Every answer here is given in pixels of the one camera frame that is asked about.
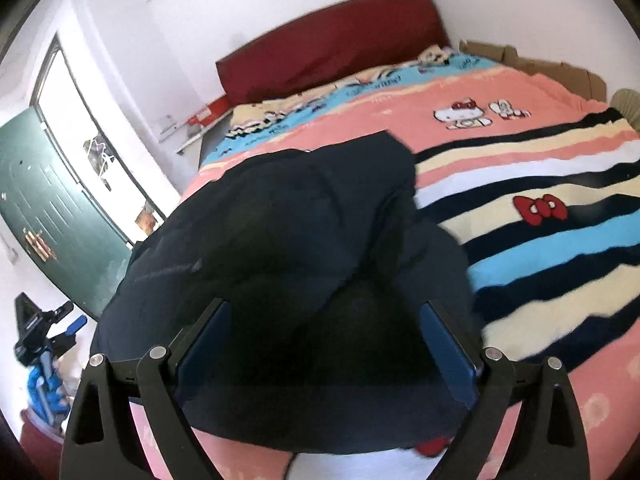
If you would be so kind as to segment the beige round fan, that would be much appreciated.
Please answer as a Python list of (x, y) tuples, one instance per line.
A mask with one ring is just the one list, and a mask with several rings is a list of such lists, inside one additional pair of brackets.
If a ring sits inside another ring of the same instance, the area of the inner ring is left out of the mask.
[(611, 106), (626, 118), (634, 130), (640, 132), (640, 93), (638, 91), (617, 90), (612, 96)]

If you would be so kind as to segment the dark red headboard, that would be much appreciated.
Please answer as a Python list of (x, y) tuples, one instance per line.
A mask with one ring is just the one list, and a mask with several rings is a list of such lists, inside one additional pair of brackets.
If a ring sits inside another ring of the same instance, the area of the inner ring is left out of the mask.
[(257, 37), (216, 63), (233, 106), (282, 99), (450, 45), (432, 0), (346, 0)]

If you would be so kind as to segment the white framed window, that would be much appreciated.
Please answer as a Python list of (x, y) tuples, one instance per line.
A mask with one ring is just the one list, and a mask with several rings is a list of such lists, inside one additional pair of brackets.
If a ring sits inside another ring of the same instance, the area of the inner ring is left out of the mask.
[(142, 242), (163, 224), (163, 211), (142, 190), (92, 114), (57, 39), (48, 47), (32, 104), (74, 179), (128, 243)]

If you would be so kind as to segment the blue white patterned cloth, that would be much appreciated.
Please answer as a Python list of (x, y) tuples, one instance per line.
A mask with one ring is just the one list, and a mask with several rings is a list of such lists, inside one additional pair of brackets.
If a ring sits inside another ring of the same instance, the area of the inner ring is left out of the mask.
[(54, 432), (61, 432), (62, 423), (70, 414), (70, 397), (50, 351), (41, 353), (29, 367), (27, 391), (29, 407)]

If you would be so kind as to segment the red white box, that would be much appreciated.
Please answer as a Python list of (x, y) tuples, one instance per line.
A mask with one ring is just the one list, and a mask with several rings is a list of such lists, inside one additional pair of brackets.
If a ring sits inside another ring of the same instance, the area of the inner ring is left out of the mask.
[(190, 117), (186, 123), (189, 126), (200, 125), (202, 127), (207, 127), (227, 114), (231, 109), (232, 105), (229, 102), (228, 96), (221, 96), (215, 101), (205, 105), (201, 110)]

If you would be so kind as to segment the pink Hello Kitty blanket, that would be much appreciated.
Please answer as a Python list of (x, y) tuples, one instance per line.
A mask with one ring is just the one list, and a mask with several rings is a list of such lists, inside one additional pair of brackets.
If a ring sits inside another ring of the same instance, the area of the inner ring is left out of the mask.
[(488, 344), (570, 368), (593, 478), (639, 434), (639, 137), (542, 75), (436, 47), (238, 106), (195, 192), (253, 156), (386, 130), (416, 154), (416, 203), (463, 246)]

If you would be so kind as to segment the green metal door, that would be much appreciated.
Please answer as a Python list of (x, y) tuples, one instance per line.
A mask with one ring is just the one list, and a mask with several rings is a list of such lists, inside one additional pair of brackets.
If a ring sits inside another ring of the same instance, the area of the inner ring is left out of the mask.
[(100, 318), (131, 250), (74, 180), (32, 107), (1, 127), (1, 214), (47, 278)]

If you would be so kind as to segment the dark red cloth pile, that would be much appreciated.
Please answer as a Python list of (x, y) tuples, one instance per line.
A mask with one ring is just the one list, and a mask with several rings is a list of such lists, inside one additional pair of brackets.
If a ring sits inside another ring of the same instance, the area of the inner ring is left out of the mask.
[(20, 443), (27, 457), (43, 479), (58, 480), (63, 438), (52, 431), (31, 408), (21, 411), (21, 420)]

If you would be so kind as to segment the white bedside shelf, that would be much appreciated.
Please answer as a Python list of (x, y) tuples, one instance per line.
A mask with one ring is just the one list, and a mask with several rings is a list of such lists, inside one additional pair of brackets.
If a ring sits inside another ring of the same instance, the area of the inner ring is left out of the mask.
[(203, 128), (198, 134), (186, 140), (176, 149), (176, 154), (191, 167), (200, 168), (204, 160), (221, 144), (230, 129), (230, 117), (220, 118)]

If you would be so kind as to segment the white wall switch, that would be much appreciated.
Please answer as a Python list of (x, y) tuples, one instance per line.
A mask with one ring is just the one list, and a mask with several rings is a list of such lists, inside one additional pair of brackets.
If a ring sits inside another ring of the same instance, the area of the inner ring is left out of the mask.
[(178, 128), (178, 122), (172, 115), (164, 115), (158, 118), (152, 125), (152, 131), (155, 139), (158, 142), (162, 142), (164, 139), (171, 136)]

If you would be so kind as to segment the dark navy padded jacket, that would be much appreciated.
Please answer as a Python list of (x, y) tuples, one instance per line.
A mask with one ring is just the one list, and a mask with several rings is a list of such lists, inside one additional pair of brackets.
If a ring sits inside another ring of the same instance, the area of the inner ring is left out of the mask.
[(411, 448), (452, 436), (452, 397), (418, 323), (437, 301), (480, 334), (456, 240), (416, 210), (413, 154), (386, 132), (254, 156), (204, 185), (132, 254), (91, 349), (137, 359), (231, 306), (190, 425), (297, 453)]

